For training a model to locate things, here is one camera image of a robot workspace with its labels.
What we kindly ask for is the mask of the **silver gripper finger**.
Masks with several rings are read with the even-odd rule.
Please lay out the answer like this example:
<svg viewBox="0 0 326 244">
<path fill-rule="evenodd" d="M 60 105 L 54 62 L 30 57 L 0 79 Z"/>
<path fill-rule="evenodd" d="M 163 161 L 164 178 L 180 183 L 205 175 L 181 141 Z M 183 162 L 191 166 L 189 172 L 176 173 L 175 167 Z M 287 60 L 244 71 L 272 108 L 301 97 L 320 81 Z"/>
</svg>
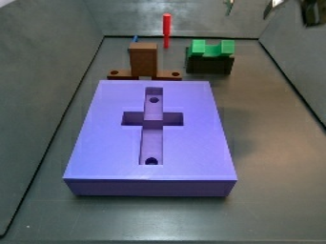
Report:
<svg viewBox="0 0 326 244">
<path fill-rule="evenodd" d="M 229 16 L 231 14 L 231 9 L 232 9 L 232 5 L 233 5 L 233 0 L 224 0 L 224 4 L 225 4 L 225 16 Z"/>
<path fill-rule="evenodd" d="M 263 11 L 263 18 L 267 18 L 271 11 L 275 8 L 277 8 L 284 2 L 285 2 L 285 0 L 269 0 L 267 3 L 267 6 L 264 8 L 264 11 Z"/>
</svg>

